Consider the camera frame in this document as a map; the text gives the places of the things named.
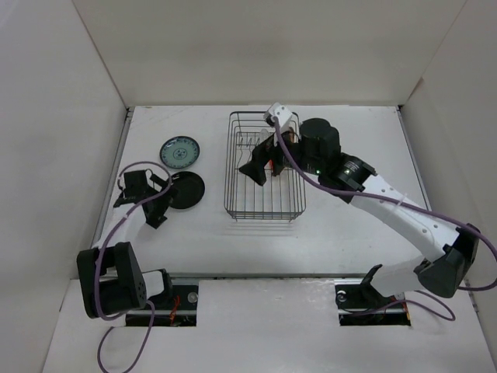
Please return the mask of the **blue floral plate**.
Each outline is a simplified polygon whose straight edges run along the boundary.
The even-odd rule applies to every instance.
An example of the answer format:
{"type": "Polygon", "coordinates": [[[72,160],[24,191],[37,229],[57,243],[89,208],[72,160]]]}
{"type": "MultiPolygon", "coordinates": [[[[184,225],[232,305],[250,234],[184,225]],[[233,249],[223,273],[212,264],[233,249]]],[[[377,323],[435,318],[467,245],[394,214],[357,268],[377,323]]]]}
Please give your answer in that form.
{"type": "Polygon", "coordinates": [[[185,135],[168,139],[159,150],[159,158],[170,169],[186,169],[200,156],[199,143],[185,135]]]}

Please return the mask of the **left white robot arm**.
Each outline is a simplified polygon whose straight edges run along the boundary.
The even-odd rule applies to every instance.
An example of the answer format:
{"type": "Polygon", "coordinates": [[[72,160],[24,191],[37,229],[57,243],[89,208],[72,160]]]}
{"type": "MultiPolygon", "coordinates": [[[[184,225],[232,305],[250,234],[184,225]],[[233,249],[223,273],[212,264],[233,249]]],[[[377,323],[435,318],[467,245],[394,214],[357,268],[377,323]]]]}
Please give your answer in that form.
{"type": "Polygon", "coordinates": [[[176,196],[168,183],[145,170],[124,173],[113,205],[113,220],[99,241],[77,255],[86,314],[91,319],[143,309],[147,302],[163,309],[173,301],[172,281],[164,269],[143,272],[134,241],[145,226],[157,229],[176,196]]]}

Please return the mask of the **clear glass plate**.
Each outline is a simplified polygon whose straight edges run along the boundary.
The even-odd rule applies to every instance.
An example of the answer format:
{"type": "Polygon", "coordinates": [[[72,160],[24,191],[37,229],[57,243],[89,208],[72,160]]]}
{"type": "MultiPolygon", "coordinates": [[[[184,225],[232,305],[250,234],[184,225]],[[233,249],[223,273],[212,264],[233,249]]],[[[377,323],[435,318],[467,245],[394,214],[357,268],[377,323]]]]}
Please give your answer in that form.
{"type": "Polygon", "coordinates": [[[263,128],[258,133],[255,134],[254,145],[258,146],[268,140],[273,133],[269,132],[267,129],[263,128]]]}

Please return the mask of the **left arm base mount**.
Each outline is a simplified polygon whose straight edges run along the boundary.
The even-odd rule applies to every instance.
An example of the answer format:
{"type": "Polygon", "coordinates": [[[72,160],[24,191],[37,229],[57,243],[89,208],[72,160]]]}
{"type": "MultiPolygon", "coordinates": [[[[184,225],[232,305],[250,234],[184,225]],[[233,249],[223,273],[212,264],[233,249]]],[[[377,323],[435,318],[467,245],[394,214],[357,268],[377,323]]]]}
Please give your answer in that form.
{"type": "Polygon", "coordinates": [[[196,326],[199,281],[192,278],[173,278],[172,296],[164,299],[157,295],[151,301],[155,305],[153,326],[196,326]]]}

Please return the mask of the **cream patterned plate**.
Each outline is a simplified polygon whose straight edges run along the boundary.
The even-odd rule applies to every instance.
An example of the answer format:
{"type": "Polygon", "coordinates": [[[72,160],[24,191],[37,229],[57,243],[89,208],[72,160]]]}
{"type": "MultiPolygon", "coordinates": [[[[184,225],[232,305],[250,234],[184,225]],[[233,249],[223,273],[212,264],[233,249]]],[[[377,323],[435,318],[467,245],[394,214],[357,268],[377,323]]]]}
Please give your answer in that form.
{"type": "Polygon", "coordinates": [[[298,134],[292,127],[288,127],[288,129],[283,133],[283,139],[285,140],[285,142],[288,142],[290,144],[297,144],[300,140],[298,134]]]}

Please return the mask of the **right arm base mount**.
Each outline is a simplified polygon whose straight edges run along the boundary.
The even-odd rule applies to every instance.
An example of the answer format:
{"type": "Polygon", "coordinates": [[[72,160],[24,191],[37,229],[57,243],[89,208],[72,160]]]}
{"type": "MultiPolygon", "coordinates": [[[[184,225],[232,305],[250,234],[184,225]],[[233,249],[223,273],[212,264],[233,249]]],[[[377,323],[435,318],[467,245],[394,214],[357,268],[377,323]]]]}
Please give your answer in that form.
{"type": "Polygon", "coordinates": [[[357,282],[335,284],[335,303],[340,326],[410,326],[410,316],[401,295],[384,297],[370,285],[357,282]]]}

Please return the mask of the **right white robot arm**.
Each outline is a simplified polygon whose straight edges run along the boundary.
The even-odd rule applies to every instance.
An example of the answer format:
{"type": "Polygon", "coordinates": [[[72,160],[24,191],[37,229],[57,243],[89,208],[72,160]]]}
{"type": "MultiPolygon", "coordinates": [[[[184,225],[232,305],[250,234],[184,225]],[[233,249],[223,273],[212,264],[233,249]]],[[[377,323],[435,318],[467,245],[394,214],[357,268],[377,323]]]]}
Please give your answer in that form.
{"type": "Polygon", "coordinates": [[[268,164],[275,176],[286,167],[316,175],[321,186],[343,191],[345,203],[373,215],[421,253],[413,260],[371,268],[359,286],[363,303],[375,306],[389,296],[422,289],[442,298],[454,296],[478,250],[472,225],[462,229],[419,213],[414,203],[398,205],[402,195],[372,166],[343,152],[339,132],[327,120],[305,120],[299,134],[288,129],[282,137],[283,144],[272,134],[257,145],[240,172],[260,186],[266,183],[268,164]]]}

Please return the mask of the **black plate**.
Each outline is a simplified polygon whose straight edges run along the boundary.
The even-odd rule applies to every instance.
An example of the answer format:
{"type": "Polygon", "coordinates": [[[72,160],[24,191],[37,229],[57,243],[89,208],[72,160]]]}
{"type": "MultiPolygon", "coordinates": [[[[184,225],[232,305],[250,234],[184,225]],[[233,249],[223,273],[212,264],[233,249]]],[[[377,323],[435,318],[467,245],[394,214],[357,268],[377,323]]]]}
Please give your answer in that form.
{"type": "Polygon", "coordinates": [[[172,189],[176,195],[172,198],[170,207],[186,210],[197,205],[205,194],[205,183],[200,175],[182,171],[172,175],[172,189]]]}

